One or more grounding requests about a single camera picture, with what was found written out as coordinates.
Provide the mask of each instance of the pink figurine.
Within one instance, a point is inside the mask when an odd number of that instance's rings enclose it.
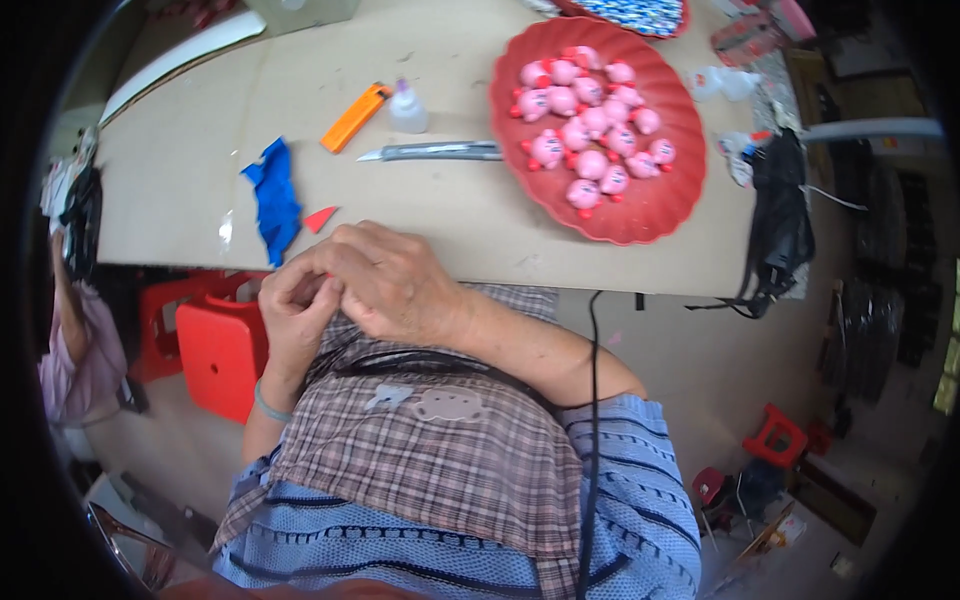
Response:
[[[600,204],[600,190],[593,181],[576,180],[566,188],[566,199],[581,219],[589,219],[593,216],[591,209]]]
[[[590,139],[600,139],[610,128],[610,117],[600,107],[586,108],[580,113],[580,120],[587,128]]]
[[[619,100],[608,98],[601,105],[611,125],[623,125],[630,118],[630,108]]]
[[[603,87],[592,77],[576,77],[573,79],[573,91],[582,102],[592,107],[599,107],[603,100]]]
[[[520,82],[526,87],[547,87],[550,85],[550,76],[543,68],[541,60],[527,62],[520,69]]]
[[[600,143],[610,149],[607,158],[611,162],[617,160],[617,155],[629,158],[636,154],[636,137],[623,125],[614,125],[613,129],[600,138]]]
[[[636,125],[636,130],[643,135],[650,135],[660,128],[660,116],[649,108],[640,108],[630,113],[630,119]]]
[[[645,152],[638,152],[634,156],[624,160],[630,173],[641,180],[648,180],[652,177],[660,176],[660,169],[657,163]]]
[[[579,116],[567,121],[563,128],[557,132],[557,137],[566,146],[565,154],[582,152],[590,144],[590,134],[587,132],[587,126],[584,125],[583,119]]]
[[[599,69],[600,57],[597,51],[589,46],[567,46],[561,55],[567,60],[573,60],[585,69]]]
[[[609,194],[614,202],[623,202],[623,190],[627,189],[630,179],[627,172],[618,164],[611,165],[600,179],[600,191]]]
[[[602,178],[603,174],[607,172],[607,167],[610,166],[610,163],[607,162],[607,158],[599,152],[587,150],[580,155],[568,156],[566,166],[575,170],[581,179],[596,181]]]
[[[674,149],[673,144],[670,143],[665,137],[660,139],[655,139],[650,144],[650,148],[647,149],[647,152],[650,153],[650,158],[660,165],[660,168],[663,168],[664,165],[668,165],[673,162],[673,159],[677,157],[677,151]]]
[[[613,83],[626,85],[628,87],[634,86],[634,77],[636,77],[636,73],[634,72],[633,67],[623,60],[614,60],[605,66],[603,70],[607,71],[607,77]]]
[[[580,68],[569,60],[550,61],[550,77],[553,83],[557,85],[570,85],[577,77],[586,77],[587,71]]]
[[[639,107],[644,104],[643,98],[636,93],[636,90],[625,85],[619,85],[613,92],[611,92],[608,98],[619,100],[630,108]]]
[[[546,105],[556,114],[572,117],[577,113],[577,96],[569,87],[550,85],[546,88]]]
[[[539,171],[541,166],[547,170],[553,169],[564,157],[564,145],[553,130],[543,130],[543,133],[532,142],[528,139],[523,140],[520,142],[520,148],[530,155],[527,168],[531,171]]]
[[[546,92],[542,89],[528,89],[516,99],[516,104],[510,108],[510,116],[515,119],[522,116],[527,123],[533,123],[549,110]]]

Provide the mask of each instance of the beige tabletop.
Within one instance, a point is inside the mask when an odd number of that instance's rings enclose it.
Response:
[[[679,72],[719,64],[708,36],[725,17],[706,0],[691,4],[687,32],[655,45]],[[750,131],[749,101],[697,106],[708,141],[703,197],[676,233],[647,246],[592,242],[555,223],[500,162],[354,162],[385,144],[490,139],[493,61],[539,19],[517,0],[363,0],[350,21],[263,39],[178,75],[102,132],[98,259],[269,268],[252,188],[239,173],[282,135],[302,215],[340,206],[321,236],[362,219],[419,233],[460,280],[734,294],[754,195],[736,186],[710,140]],[[430,110],[428,133],[392,132],[382,109],[340,155],[320,146],[370,83],[398,75]],[[321,236],[304,228],[286,256]]]

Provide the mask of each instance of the floor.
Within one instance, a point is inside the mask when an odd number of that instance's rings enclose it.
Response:
[[[759,428],[762,407],[777,404],[805,422],[824,406],[813,370],[827,318],[832,281],[850,263],[844,209],[814,199],[818,256],[805,300],[784,300],[760,321],[729,310],[695,311],[709,299],[606,293],[596,304],[600,339],[636,373],[650,398],[665,407],[684,480],[707,466],[732,470],[747,455],[740,441]],[[590,337],[588,290],[563,290],[558,317]],[[194,406],[182,375],[147,386],[150,414],[122,413],[87,428],[109,470],[128,470],[181,505],[215,519],[226,509],[240,464],[241,425]]]

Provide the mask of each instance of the bracelet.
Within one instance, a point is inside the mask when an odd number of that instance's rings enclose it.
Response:
[[[273,420],[280,420],[285,423],[290,422],[290,419],[293,418],[293,413],[281,413],[275,408],[267,406],[267,403],[263,401],[263,396],[260,394],[260,380],[256,380],[256,385],[253,386],[253,402],[260,407],[260,410],[263,411],[263,414],[267,417],[270,417]]]

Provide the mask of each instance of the red bowl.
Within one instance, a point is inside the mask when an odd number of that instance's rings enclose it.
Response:
[[[584,7],[580,6],[572,0],[551,0],[557,8],[560,9],[560,12],[566,16],[588,16],[595,19],[601,19],[606,21],[604,17],[600,16],[595,12],[590,12]],[[684,0],[684,7],[680,12],[680,24],[677,25],[677,29],[673,31],[669,36],[658,36],[657,34],[642,34],[641,32],[624,27],[628,32],[632,34],[637,34],[638,36],[650,37],[652,39],[670,39],[671,37],[680,37],[686,31],[686,28],[690,26],[690,2],[689,0]]]
[[[528,156],[520,148],[522,140],[533,139],[545,129],[558,130],[566,119],[548,115],[526,123],[510,116],[520,68],[532,60],[558,57],[563,48],[572,45],[591,46],[604,63],[621,59],[630,64],[636,71],[636,89],[662,121],[652,135],[641,135],[633,129],[638,147],[645,150],[654,139],[666,137],[677,150],[669,173],[648,180],[631,179],[622,203],[612,203],[605,197],[590,219],[581,219],[566,200],[566,188],[577,179],[573,171],[560,166],[531,172],[527,169]],[[608,81],[601,72],[592,75],[602,84]],[[503,160],[527,195],[558,223],[577,229],[591,240],[617,246],[651,244],[676,231],[700,200],[707,176],[707,144],[693,100],[656,50],[636,34],[608,21],[557,17],[534,23],[511,39],[493,66],[490,107],[493,136],[502,147]]]

